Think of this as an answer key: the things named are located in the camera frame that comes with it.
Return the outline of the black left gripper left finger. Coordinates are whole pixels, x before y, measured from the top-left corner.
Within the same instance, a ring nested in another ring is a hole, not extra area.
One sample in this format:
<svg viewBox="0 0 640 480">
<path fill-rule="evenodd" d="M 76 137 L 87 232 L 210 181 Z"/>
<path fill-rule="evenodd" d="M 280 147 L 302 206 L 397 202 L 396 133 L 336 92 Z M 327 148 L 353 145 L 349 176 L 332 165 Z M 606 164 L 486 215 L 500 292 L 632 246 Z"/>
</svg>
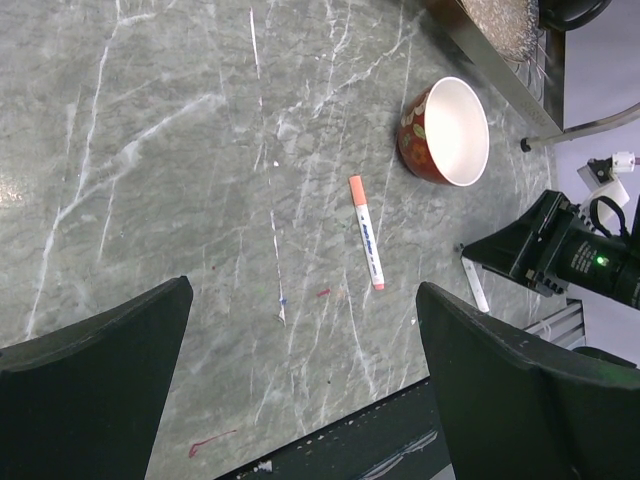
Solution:
<svg viewBox="0 0 640 480">
<path fill-rule="evenodd" d="M 144 478 L 192 300 L 173 278 L 2 349 L 2 478 Z"/>
</svg>

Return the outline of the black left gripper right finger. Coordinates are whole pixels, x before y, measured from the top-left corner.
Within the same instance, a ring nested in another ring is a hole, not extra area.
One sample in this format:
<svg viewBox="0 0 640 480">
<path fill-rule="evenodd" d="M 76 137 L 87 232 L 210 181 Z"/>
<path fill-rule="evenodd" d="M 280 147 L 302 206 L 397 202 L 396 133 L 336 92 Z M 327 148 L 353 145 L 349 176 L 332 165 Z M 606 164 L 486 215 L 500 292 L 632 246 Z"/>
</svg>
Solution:
<svg viewBox="0 0 640 480">
<path fill-rule="evenodd" d="M 457 478 L 638 478 L 637 369 L 558 347 L 433 283 L 416 307 Z"/>
</svg>

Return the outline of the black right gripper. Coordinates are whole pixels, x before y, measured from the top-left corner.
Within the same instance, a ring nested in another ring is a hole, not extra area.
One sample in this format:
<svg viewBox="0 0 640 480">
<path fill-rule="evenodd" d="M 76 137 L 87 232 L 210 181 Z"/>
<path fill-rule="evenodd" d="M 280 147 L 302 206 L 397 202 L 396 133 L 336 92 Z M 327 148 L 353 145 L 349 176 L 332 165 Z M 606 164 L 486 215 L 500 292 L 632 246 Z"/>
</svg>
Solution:
<svg viewBox="0 0 640 480">
<path fill-rule="evenodd" d="M 461 254 L 540 295 L 562 295 L 572 284 L 639 308 L 639 254 L 586 229 L 561 192 L 544 191 L 519 219 Z"/>
</svg>

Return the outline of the white orange marker pen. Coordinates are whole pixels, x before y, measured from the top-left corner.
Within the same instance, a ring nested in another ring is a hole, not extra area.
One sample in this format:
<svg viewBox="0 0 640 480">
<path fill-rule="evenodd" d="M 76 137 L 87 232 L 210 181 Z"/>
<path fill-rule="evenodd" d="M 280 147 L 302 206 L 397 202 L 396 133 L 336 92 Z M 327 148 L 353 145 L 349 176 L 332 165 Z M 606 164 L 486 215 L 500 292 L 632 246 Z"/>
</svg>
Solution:
<svg viewBox="0 0 640 480">
<path fill-rule="evenodd" d="M 349 187 L 369 268 L 371 283 L 375 290 L 383 290 L 385 286 L 384 274 L 373 232 L 373 225 L 369 214 L 362 178 L 360 176 L 351 176 L 349 178 Z"/>
</svg>

